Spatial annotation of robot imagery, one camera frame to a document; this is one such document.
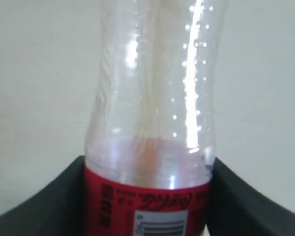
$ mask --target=red label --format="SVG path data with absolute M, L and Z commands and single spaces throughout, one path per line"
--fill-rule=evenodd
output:
M 85 167 L 85 236 L 198 236 L 209 183 L 164 190 L 117 183 Z

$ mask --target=black holder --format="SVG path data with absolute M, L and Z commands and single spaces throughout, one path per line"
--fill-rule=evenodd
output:
M 0 236 L 81 236 L 84 157 L 18 207 L 0 216 Z M 295 214 L 216 160 L 207 226 L 211 236 L 295 236 Z

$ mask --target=white wall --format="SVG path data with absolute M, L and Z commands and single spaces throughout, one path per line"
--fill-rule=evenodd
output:
M 231 0 L 217 155 L 295 211 L 295 0 Z M 76 156 L 94 101 L 98 0 L 0 0 L 0 214 Z

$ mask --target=barcode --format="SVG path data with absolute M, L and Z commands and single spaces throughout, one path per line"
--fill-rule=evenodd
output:
M 185 236 L 188 211 L 137 211 L 134 236 Z

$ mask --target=clear plastic bottle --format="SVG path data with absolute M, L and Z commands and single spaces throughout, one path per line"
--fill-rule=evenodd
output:
M 86 236 L 203 230 L 226 6 L 226 0 L 102 0 L 100 75 L 85 149 Z

